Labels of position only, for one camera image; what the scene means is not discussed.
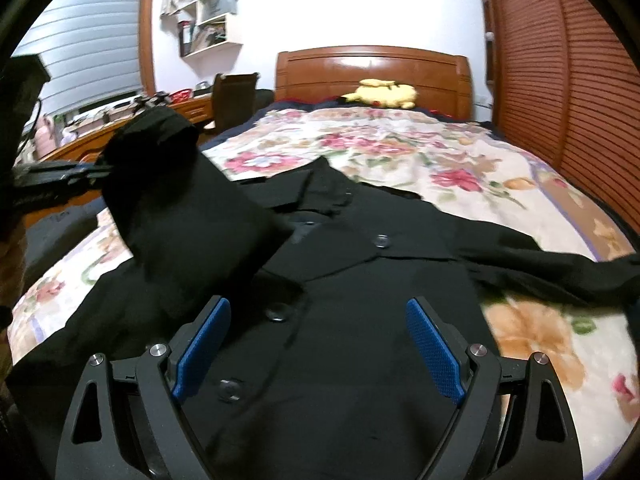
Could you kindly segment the person's left hand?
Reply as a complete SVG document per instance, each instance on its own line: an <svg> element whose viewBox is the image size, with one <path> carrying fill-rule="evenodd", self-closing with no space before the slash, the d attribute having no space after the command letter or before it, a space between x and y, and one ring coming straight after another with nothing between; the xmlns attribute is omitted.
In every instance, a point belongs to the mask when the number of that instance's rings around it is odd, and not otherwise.
<svg viewBox="0 0 640 480"><path fill-rule="evenodd" d="M24 288L26 270L27 237L24 221L14 226L9 235L2 235L0 246L2 306L13 308Z"/></svg>

